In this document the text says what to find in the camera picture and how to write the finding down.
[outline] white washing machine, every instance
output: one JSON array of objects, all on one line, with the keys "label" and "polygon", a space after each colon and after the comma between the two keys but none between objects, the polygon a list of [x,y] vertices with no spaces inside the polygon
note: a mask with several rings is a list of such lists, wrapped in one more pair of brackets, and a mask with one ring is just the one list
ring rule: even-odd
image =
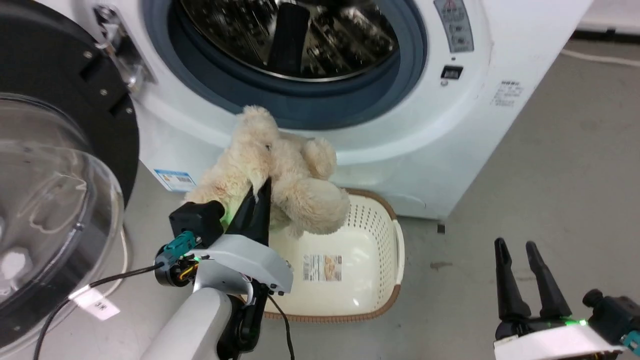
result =
[{"label": "white washing machine", "polygon": [[[132,90],[140,159],[167,190],[191,189],[228,145],[234,114],[258,104],[282,128],[334,144],[337,184],[380,193],[400,215],[441,220],[591,3],[38,1],[105,48],[83,58],[42,44],[40,56],[54,54],[53,62],[79,59],[69,81],[98,81],[96,59],[115,50],[112,60]],[[132,111],[117,101],[106,109]]]}]

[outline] barcode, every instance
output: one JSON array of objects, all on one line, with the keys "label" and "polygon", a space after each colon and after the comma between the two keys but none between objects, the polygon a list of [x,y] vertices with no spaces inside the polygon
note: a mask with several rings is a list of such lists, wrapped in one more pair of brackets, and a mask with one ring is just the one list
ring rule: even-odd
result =
[{"label": "barcode", "polygon": [[303,265],[303,268],[302,268],[303,278],[305,281],[309,281],[309,267],[310,267],[309,265],[310,264],[305,261],[305,264]]}]

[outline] white cable tag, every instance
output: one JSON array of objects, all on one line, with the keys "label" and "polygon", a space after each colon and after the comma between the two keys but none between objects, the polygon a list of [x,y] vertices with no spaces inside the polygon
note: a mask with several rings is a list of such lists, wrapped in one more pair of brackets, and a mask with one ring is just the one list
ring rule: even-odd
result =
[{"label": "white cable tag", "polygon": [[79,307],[100,321],[107,320],[120,312],[120,309],[107,300],[98,289],[90,288],[88,285],[69,295],[69,300],[73,300]]}]

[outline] basket handle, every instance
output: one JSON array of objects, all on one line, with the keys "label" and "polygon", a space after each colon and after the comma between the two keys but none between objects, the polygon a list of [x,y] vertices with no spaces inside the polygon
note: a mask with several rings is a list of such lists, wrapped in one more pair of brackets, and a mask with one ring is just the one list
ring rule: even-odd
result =
[{"label": "basket handle", "polygon": [[398,246],[398,268],[396,273],[396,285],[400,285],[404,276],[404,236],[402,234],[402,228],[398,220],[393,220],[394,227],[396,227],[396,240]]}]

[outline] washing machine door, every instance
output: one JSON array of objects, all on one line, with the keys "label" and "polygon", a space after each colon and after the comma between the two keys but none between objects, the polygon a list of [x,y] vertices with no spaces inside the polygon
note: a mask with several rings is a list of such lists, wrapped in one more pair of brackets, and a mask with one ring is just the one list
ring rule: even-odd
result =
[{"label": "washing machine door", "polygon": [[99,275],[138,167],[120,73],[80,26],[0,3],[0,357]]}]

